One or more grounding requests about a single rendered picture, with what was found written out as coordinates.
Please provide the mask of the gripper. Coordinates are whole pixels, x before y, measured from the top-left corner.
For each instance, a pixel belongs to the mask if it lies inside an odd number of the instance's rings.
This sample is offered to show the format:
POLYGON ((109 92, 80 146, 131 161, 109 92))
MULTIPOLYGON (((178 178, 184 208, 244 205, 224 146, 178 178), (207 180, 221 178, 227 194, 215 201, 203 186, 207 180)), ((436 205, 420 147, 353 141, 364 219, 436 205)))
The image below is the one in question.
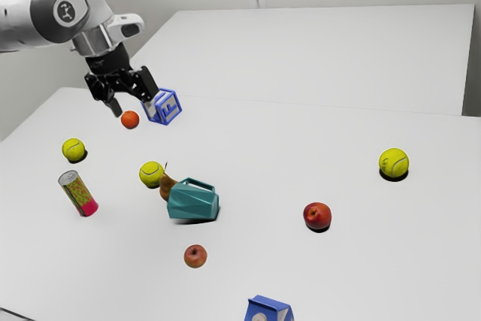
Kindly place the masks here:
POLYGON ((112 111, 115 117, 120 117, 123 110, 114 97, 117 92, 126 92, 139 99, 149 117, 156 115, 154 98, 159 88, 147 66, 134 70, 123 44, 114 50, 96 57, 86 57, 89 72, 85 75, 89 91, 97 101, 112 111))

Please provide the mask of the teal faceted mug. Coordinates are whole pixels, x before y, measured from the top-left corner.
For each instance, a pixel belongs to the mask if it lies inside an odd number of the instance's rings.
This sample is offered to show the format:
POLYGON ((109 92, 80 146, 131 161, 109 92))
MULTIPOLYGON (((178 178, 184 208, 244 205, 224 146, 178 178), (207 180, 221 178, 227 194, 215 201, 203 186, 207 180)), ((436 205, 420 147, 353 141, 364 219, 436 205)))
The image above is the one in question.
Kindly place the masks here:
POLYGON ((171 219, 214 220, 219 212, 219 195, 214 186, 186 178, 171 188, 167 210, 171 219))

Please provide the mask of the orange fruit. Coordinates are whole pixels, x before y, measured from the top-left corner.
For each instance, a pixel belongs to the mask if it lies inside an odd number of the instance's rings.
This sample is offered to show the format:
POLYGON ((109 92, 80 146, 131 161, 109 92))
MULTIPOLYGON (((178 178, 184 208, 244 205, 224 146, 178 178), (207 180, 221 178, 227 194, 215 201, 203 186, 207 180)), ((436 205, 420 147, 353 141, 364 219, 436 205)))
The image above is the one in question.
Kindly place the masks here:
POLYGON ((140 117, 135 111, 125 111, 120 117, 121 124, 127 129, 134 129, 140 122, 140 117))

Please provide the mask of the blue and white letter block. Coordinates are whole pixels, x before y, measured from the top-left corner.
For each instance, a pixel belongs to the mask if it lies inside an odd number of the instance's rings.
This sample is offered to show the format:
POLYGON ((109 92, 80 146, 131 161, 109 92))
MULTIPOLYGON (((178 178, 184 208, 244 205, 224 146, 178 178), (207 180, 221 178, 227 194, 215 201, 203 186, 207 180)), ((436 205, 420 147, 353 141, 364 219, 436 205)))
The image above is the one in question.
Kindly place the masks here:
POLYGON ((177 94, 172 89, 159 88, 151 101, 141 104, 150 122, 164 126, 168 125, 182 111, 177 94))

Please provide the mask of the yellow tennis ball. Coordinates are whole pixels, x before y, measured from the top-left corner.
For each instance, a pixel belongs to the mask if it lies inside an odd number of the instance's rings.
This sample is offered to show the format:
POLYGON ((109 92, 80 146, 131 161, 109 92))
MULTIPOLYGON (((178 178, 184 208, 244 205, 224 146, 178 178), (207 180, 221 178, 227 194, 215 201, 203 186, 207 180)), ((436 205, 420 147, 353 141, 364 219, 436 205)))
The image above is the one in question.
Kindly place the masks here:
POLYGON ((78 138, 69 138, 62 145, 63 156, 71 162, 81 160, 86 154, 84 143, 78 138))
POLYGON ((409 157, 399 148, 384 150, 379 157, 380 171, 390 178, 404 176, 409 170, 409 157))
POLYGON ((164 174, 164 167, 155 161, 144 163, 139 170, 139 178, 141 182, 149 187, 156 188, 159 186, 159 179, 164 174))

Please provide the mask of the brown pear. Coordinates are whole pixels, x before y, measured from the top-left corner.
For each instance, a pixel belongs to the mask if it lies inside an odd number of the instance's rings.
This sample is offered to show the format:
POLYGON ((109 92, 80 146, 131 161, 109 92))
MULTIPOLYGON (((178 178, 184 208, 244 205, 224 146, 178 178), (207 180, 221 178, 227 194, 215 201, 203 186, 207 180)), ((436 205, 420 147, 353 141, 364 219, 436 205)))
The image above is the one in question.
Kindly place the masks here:
POLYGON ((167 174, 167 165, 168 164, 165 164, 164 171, 159 177, 159 194, 161 198, 165 201, 168 201, 171 189, 178 183, 177 180, 173 179, 167 174))

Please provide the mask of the patterned pink green can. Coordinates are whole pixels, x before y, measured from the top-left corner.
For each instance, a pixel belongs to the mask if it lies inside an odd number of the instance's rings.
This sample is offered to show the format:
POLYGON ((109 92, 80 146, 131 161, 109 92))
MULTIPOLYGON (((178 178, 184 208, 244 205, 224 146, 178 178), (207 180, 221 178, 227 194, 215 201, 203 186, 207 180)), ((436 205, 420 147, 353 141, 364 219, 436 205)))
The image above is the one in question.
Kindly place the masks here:
POLYGON ((90 217, 98 210, 98 203, 76 171, 66 171, 59 177, 58 182, 79 215, 90 217))

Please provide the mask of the red apple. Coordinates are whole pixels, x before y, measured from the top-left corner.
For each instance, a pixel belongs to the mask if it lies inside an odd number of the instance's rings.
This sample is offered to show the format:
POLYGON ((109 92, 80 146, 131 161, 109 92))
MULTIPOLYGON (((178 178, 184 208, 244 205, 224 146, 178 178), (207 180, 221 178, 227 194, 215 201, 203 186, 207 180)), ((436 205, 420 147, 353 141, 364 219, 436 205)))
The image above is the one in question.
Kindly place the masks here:
POLYGON ((200 268, 207 261, 207 251, 200 244, 193 244, 185 249, 183 260, 190 268, 200 268))

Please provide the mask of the red peach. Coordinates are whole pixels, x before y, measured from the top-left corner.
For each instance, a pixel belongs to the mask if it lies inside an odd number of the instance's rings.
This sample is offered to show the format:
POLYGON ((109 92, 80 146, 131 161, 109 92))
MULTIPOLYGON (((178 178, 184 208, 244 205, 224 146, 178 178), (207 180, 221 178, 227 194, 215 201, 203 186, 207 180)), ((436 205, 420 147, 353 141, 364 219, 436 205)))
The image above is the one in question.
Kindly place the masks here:
POLYGON ((331 208, 322 202, 309 203, 304 207, 303 218, 307 227, 311 229, 326 229, 331 225, 331 208))

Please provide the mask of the blue and white carton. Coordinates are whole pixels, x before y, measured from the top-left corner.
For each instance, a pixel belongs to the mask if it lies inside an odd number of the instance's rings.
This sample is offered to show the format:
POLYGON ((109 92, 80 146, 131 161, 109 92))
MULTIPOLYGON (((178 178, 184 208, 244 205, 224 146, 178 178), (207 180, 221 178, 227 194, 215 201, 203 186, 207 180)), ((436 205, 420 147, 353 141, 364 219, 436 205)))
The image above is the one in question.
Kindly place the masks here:
POLYGON ((262 295, 248 299, 244 321, 295 321, 289 304, 262 295))

